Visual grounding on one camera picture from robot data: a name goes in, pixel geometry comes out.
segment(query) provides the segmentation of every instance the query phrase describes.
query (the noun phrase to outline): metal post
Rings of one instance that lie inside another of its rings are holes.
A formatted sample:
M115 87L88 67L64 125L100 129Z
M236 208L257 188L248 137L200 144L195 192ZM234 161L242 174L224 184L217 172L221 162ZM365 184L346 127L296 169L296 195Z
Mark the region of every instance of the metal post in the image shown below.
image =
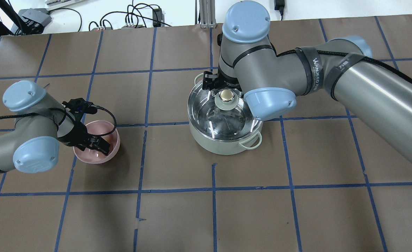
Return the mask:
M200 0L200 27L215 28L215 0Z

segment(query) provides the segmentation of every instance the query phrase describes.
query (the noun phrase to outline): grid of blue tape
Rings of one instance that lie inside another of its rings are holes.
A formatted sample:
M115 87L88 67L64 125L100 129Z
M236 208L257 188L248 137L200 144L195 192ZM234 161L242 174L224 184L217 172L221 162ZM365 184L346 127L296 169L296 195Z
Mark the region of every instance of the grid of blue tape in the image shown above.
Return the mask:
M412 61L412 58L405 58L405 59L395 59L393 57L392 51L390 49L390 46L388 45L387 39L385 38L384 32L382 31L382 27L379 23L379 20L377 17L375 17L377 26L379 27L379 30L381 32L381 35L384 39L385 45L387 46L387 49L390 53L391 59L381 59L383 62L393 62L395 65L396 69L398 69L398 66L396 64L396 61ZM323 32L323 37L325 41L328 41L328 38L326 37L326 32L323 27L323 23L321 19L319 19L320 27ZM89 88L88 88L88 93L86 96L86 99L89 100L90 92L91 92L91 86L92 86L92 81L95 75L114 75L114 74L122 74L122 73L149 73L149 83L148 83L148 91L147 91L147 102L146 102L146 108L145 108L145 123L143 124L134 124L134 125L118 125L118 127L134 127L134 126L164 126L164 125L185 125L188 124L187 121L180 121L180 122L162 122L162 123L148 123L148 111L149 111L149 104L150 104L150 91L151 91L151 78L152 78L152 73L153 72L167 72L167 71L185 71L185 70L207 70L207 69L217 69L217 67L213 66L213 53L212 53L212 43L213 43L213 38L212 38L212 29L209 30L209 37L210 37L210 66L209 67L203 67L203 68L183 68L183 69L164 69L164 70L153 70L153 59L154 59L154 54L155 54L155 41L156 41L156 34L157 34L157 28L154 29L153 32L153 43L152 43L152 52L151 52L151 61L150 61L150 69L149 70L139 70L139 71L120 71L120 72L102 72L102 73L96 73L96 66L97 66L97 60L100 52L100 47L102 44L102 37L103 37L103 31L100 33L100 38L98 42L98 48L97 48L97 53L95 57L95 62L94 66L92 69L91 73L79 73L79 74L70 74L70 75L39 75L41 71L42 64L44 62L44 59L46 57L47 50L49 48L50 40L52 38L52 35L49 35L49 39L46 44L46 49L44 50L43 57L41 59L41 63L38 68L38 72L36 73L36 76L22 76L22 77L7 77L7 78L0 78L1 79L22 79L22 78L34 78L35 81L38 78L49 78L49 77L65 77L65 76L81 76L81 75L90 75L91 79L89 81ZM291 168L290 168L290 162L289 162L289 151L288 151L288 145L287 145L287 139L286 139L286 133L284 131L284 121L288 120L322 120L322 119L341 119L341 118L347 118L349 121L349 125L353 134L354 142L356 145L358 157L360 160L360 165L362 168L363 175L365 177L365 183L359 183L359 184L325 184L325 185L294 185L293 178L291 176ZM212 169L211 169L211 174L212 174L212 187L211 188L182 188L182 189L160 189L160 190L142 190L142 180L143 180L143 174L144 174L144 163L145 163L145 143L147 139L147 130L144 132L144 137L143 137L143 144L142 144L142 160L141 160L141 166L140 166L140 176L139 176L139 187L137 190L112 190L112 191L70 191L70 186L72 183L73 179L73 174L74 174L74 166L76 164L76 157L74 156L73 159L73 166L70 172L69 176L69 181L67 183L67 189L65 192L36 192L36 193L1 193L2 186L5 180L5 177L7 174L3 174L1 182L0 182L0 197L3 196L52 196L52 195L60 195L60 196L65 196L64 204L63 204L63 209L61 213L61 218L60 218L60 223L59 223L59 228L58 228L58 233L57 233L57 238L55 242L55 248L54 251L56 252L59 247L59 239L61 236L61 231L62 231L62 226L64 222L64 217L65 217L65 212L66 212L66 207L67 207L67 200L70 195L104 195L104 194L137 194L137 207L136 207L136 218L140 218L140 199L141 195L143 193L185 193L185 192L195 192L195 191L211 191L212 192L212 212L213 212L213 244L214 244L214 251L217 251L217 209L216 209L216 200L215 200L215 195L217 191L221 190L290 190L291 193L291 204L293 208L293 214L294 214L294 222L295 222L295 229L296 229L296 235L297 235L297 243L298 243L298 250L302 251L302 243L301 243L301 236L300 236L300 228L299 228L299 221L297 217L297 212L296 212L296 204L295 204L295 195L294 195L294 190L295 189L311 189L311 188L358 188L358 187L366 187L369 193L370 201L371 201L371 206L373 208L373 214L376 219L376 225L379 231L379 236L382 242L382 246L384 248L384 251L387 251L387 246L384 240L382 228L380 225L379 217L376 211L376 204L374 202L373 195L371 193L371 187L384 187L384 186L412 186L412 182L386 182L386 183L370 183L368 176L365 174L365 166L363 163L363 158L362 154L360 151L360 147L358 145L358 140L357 136L353 127L352 123L352 118L356 118L356 116L350 115L349 111L346 109L346 115L341 115L341 116L324 116L324 117L309 117L309 118L283 118L279 117L276 119L272 119L270 121L279 121L280 126L281 126L281 133L282 133L282 141L283 141L283 147L284 147L284 154L286 155L286 165L287 165L287 172L289 176L289 185L280 185L280 186L269 186L269 187L263 187L263 186L257 186L257 187L221 187L218 188L215 185L215 166L217 165L216 163L212 164ZM0 132L3 131L13 131L13 129L0 129ZM133 243L133 250L136 251L137 249L137 240L138 240L138 229L134 230L134 243Z

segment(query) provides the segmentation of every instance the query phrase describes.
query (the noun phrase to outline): blue joint cap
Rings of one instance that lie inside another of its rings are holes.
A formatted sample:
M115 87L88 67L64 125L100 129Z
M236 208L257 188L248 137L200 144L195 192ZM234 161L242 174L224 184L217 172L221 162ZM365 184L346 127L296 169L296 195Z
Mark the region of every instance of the blue joint cap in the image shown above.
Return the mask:
M347 37L342 37L342 38L334 38L333 40L347 40L352 42L353 44L355 44L360 51L362 51L362 53L365 56L368 56L370 58L373 57L373 51L371 50L371 47L368 45L368 43L365 41L364 38L360 37L360 36L347 36Z
M264 6L254 1L241 1L231 6L222 26L225 37L241 44L262 40L269 30L270 14Z
M37 104L46 93L44 88L33 81L22 80L7 88L2 101L11 112L20 112Z
M279 87L263 87L246 92L244 99L257 120L271 120L286 114L296 106L296 95Z
M59 144L51 136L35 137L24 142L13 154L14 167L25 173L44 172L58 162Z

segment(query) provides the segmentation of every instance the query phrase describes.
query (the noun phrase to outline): glass lid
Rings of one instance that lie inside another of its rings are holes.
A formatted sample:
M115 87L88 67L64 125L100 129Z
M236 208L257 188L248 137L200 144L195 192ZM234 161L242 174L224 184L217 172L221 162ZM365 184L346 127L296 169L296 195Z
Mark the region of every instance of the glass lid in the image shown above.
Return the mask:
M203 90L200 81L188 100L190 123L203 135L220 141L242 139L255 131L256 120L236 89Z

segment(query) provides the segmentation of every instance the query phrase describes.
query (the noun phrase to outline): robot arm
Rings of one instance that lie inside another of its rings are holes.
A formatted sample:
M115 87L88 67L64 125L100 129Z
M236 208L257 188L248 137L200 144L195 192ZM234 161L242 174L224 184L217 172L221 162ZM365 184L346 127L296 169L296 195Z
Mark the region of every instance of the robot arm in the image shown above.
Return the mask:
M58 141L105 155L110 151L110 144L102 138L109 133L89 134L81 122L85 113L94 114L103 107L82 98L63 102L63 107L44 88L27 80L10 86L3 103L12 112L28 116L17 116L15 130L0 136L0 174L15 168L26 173L51 169L58 162Z
M262 5L233 5L217 39L218 73L205 72L203 89L237 88L257 119L270 120L293 110L296 96L325 88L412 163L412 79L371 59L357 36L277 56L269 26Z

